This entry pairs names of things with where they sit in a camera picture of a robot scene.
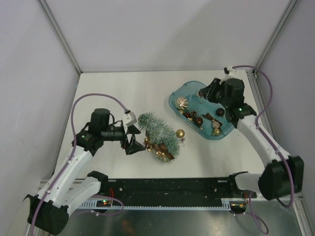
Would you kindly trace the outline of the small gold glitter bauble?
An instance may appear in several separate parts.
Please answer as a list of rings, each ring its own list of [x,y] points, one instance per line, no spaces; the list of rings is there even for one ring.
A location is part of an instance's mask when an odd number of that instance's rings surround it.
[[[185,136],[185,131],[182,130],[182,129],[178,129],[178,130],[176,131],[176,136],[177,136],[178,138],[183,138],[183,137]]]

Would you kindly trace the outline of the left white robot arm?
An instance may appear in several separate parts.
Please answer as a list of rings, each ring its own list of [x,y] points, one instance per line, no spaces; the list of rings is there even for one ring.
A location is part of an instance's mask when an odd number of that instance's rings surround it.
[[[110,115],[108,109],[95,109],[91,120],[80,132],[74,133],[71,148],[62,166],[36,195],[27,195],[30,200],[28,223],[32,234],[35,228],[54,236],[60,234],[71,214],[85,200],[93,195],[102,197],[108,193],[108,176],[98,171],[90,172],[82,183],[70,188],[76,175],[95,156],[104,142],[119,141],[127,155],[145,149],[135,138],[141,132],[135,127],[137,120],[133,112],[125,111],[119,126],[109,123]]]

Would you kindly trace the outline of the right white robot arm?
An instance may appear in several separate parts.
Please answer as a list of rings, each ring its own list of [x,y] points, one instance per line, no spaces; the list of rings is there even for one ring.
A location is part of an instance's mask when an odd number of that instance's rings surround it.
[[[265,169],[258,178],[258,191],[267,200],[299,193],[302,190],[304,161],[291,156],[258,122],[258,115],[244,97],[244,82],[237,78],[215,78],[199,95],[221,104],[226,120],[239,130],[259,155]]]

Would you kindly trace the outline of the small frosted christmas tree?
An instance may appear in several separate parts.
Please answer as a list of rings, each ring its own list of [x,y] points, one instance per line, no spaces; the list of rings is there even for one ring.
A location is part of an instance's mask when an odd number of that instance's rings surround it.
[[[174,128],[164,119],[156,116],[154,112],[143,113],[138,117],[138,126],[145,133],[145,138],[149,138],[156,145],[164,143],[175,159],[178,157],[181,146],[179,138],[177,138]]]

